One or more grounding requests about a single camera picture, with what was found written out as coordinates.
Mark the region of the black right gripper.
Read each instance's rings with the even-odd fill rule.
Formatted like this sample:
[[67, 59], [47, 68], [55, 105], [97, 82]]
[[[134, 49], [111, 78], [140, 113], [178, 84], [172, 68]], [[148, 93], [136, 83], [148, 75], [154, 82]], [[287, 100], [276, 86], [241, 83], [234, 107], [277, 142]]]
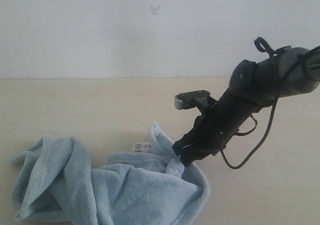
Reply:
[[224, 150], [258, 106], [225, 91], [218, 100], [207, 97], [207, 105], [196, 102], [195, 108], [200, 115], [195, 118], [192, 129], [172, 146], [185, 166]]

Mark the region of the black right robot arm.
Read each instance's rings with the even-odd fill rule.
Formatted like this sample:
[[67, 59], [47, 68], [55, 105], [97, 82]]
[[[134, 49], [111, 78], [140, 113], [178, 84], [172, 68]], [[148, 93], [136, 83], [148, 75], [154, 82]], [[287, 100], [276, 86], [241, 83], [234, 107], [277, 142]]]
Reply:
[[241, 61], [219, 99], [206, 90], [179, 93], [177, 110], [197, 108], [192, 129], [173, 144], [174, 153], [188, 166], [222, 152], [240, 126], [261, 109], [274, 108], [280, 98], [308, 94], [320, 84], [320, 50], [282, 47], [261, 62]]

